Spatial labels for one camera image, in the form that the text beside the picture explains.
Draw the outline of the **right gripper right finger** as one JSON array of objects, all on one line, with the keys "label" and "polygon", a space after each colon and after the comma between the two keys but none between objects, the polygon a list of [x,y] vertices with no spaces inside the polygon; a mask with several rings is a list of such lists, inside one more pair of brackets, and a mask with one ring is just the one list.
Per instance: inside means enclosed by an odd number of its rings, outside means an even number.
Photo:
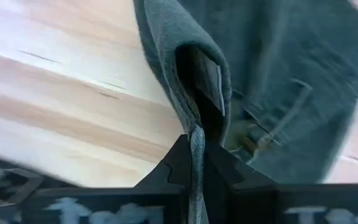
[{"label": "right gripper right finger", "polygon": [[275,182],[207,142],[203,196],[209,224],[274,224]]}]

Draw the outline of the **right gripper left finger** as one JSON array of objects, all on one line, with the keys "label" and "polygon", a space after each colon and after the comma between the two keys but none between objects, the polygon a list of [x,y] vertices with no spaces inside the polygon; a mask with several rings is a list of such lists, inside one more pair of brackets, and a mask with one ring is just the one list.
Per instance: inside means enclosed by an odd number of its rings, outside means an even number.
[{"label": "right gripper left finger", "polygon": [[147,224],[187,224],[190,184],[190,142],[182,134],[157,166],[135,185],[155,192],[154,202],[147,204]]}]

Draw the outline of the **green denim cap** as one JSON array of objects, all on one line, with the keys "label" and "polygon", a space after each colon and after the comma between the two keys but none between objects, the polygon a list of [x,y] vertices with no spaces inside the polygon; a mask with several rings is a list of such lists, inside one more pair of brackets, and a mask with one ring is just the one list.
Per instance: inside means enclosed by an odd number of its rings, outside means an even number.
[{"label": "green denim cap", "polygon": [[325,178],[358,100],[350,0],[133,0],[145,59],[188,134],[189,224],[209,224],[216,142],[280,183]]}]

